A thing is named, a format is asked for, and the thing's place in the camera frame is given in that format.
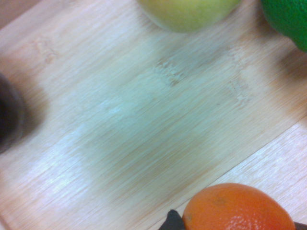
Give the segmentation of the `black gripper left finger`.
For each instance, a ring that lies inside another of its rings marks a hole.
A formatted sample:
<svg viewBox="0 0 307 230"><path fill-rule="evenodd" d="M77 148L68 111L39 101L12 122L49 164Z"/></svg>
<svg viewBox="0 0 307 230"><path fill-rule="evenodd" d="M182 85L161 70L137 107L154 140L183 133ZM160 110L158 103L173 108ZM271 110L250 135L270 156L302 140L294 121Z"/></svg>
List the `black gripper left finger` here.
<svg viewBox="0 0 307 230"><path fill-rule="evenodd" d="M185 230L185 225L180 214L176 210L171 209L159 230Z"/></svg>

